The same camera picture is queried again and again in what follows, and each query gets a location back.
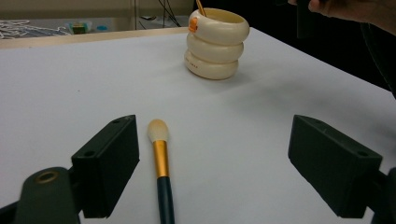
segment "stacked ring cup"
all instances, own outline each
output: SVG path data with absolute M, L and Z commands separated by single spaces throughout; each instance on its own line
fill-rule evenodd
M 225 79 L 235 74 L 250 28 L 241 16 L 230 11 L 205 8 L 189 17 L 184 64 L 199 77 Z

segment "white surface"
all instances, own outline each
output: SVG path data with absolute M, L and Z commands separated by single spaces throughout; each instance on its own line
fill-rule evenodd
M 294 114 L 321 119 L 396 162 L 396 102 L 387 91 L 255 29 L 222 81 L 183 64 L 186 35 L 0 50 L 0 206 L 29 175 L 70 157 L 111 120 L 135 114 L 140 160 L 109 219 L 160 223 L 147 127 L 169 128 L 181 224 L 370 223 L 337 217 L 288 159 Z

